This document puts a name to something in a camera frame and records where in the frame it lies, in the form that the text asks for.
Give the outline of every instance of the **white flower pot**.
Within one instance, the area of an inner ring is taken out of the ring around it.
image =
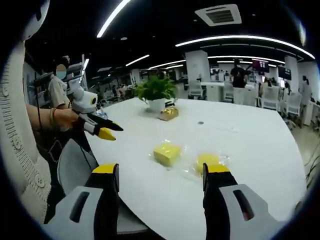
[[[160,113],[166,107],[166,99],[148,100],[150,109],[154,113]]]

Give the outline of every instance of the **potted plant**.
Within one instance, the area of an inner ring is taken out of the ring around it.
[[[176,98],[176,86],[169,78],[159,79],[151,76],[146,82],[140,83],[135,92],[138,98],[150,105],[153,112],[160,112],[165,108],[166,99]]]

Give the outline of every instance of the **black ceiling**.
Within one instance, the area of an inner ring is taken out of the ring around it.
[[[208,52],[209,56],[241,55],[281,61],[290,55],[284,51],[289,51],[311,60],[291,47],[251,39],[203,41],[175,47],[176,44],[205,37],[255,35],[302,48],[294,21],[279,1],[131,0],[104,36],[97,38],[101,26],[120,2],[51,0],[43,26],[26,42],[27,52],[47,72],[57,57],[69,55],[71,63],[77,63],[81,60],[81,54],[85,54],[90,59],[86,69],[89,79],[96,76],[100,68],[124,67],[147,54],[150,57],[129,66],[128,70],[182,60],[185,52],[198,49]],[[195,14],[196,10],[223,4],[238,5],[242,24],[209,27]],[[120,40],[122,37],[127,37],[127,40]]]

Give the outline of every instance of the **human hand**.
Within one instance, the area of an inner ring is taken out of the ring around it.
[[[54,112],[54,122],[59,127],[72,128],[73,123],[78,120],[78,114],[76,114],[71,108],[56,109]]]

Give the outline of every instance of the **green plant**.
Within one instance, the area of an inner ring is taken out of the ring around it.
[[[176,86],[169,78],[159,79],[157,76],[150,77],[135,88],[135,93],[142,101],[176,98],[175,92]]]

